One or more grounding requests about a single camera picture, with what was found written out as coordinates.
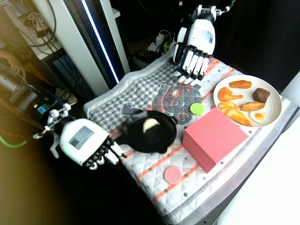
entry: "gray cartoon animal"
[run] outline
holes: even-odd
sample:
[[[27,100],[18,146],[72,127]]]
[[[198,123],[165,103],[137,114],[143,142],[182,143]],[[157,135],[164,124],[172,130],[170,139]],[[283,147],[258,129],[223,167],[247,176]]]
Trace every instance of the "gray cartoon animal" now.
[[[199,89],[199,85],[194,87],[188,85],[170,87],[162,84],[158,89],[157,95],[152,100],[151,109],[174,116],[179,124],[186,124],[192,119],[192,114],[189,110],[191,104],[201,102]],[[142,109],[133,107],[132,102],[126,102],[123,104],[121,113],[130,116],[139,111],[142,111]]]

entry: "black frying pan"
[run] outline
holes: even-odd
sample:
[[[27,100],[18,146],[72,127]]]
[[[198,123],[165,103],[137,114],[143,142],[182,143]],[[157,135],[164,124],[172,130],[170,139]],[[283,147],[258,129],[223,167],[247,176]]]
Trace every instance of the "black frying pan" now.
[[[159,122],[145,133],[143,124],[146,119],[154,118]],[[128,144],[136,151],[165,153],[176,137],[175,117],[158,111],[142,111],[133,114],[123,124],[122,135],[116,139],[118,144]]]

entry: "green disc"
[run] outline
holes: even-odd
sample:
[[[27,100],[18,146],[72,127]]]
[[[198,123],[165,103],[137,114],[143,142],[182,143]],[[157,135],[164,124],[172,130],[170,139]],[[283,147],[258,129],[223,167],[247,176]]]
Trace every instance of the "green disc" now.
[[[204,105],[201,103],[194,103],[190,106],[190,111],[195,116],[201,116],[204,112]]]

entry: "white plate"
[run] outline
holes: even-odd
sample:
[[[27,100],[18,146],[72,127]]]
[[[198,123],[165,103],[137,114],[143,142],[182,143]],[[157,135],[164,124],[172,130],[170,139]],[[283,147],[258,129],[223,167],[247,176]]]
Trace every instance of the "white plate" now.
[[[241,81],[241,80],[250,81],[252,83],[251,88],[242,89],[242,88],[230,88],[229,87],[230,82]],[[248,103],[248,102],[254,102],[253,93],[257,88],[263,88],[270,92],[270,96],[268,97],[266,105],[263,108],[264,111],[266,112],[266,114],[265,114],[266,121],[265,122],[263,122],[263,123],[255,122],[250,117],[250,112],[241,111],[248,118],[248,120],[251,121],[251,123],[253,124],[254,127],[263,127],[263,126],[273,123],[279,117],[279,115],[281,113],[282,102],[281,102],[278,92],[270,84],[268,84],[267,82],[265,82],[262,79],[259,79],[255,76],[235,75],[235,76],[230,76],[228,78],[221,80],[216,85],[215,90],[214,90],[214,96],[213,96],[215,105],[218,109],[219,109],[219,104],[221,103],[221,101],[218,98],[218,93],[219,93],[219,90],[223,87],[228,87],[232,91],[233,95],[243,95],[244,96],[241,99],[236,99],[236,100],[231,101],[231,102],[237,104],[238,106],[240,106],[241,104]],[[235,123],[241,127],[247,127],[247,126],[241,125],[237,122],[235,122]]]

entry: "pink box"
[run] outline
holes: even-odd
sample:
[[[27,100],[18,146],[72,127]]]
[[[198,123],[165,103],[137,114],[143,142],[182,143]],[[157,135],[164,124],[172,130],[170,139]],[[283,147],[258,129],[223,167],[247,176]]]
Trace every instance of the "pink box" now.
[[[182,145],[208,173],[247,138],[238,125],[214,108],[185,129]]]

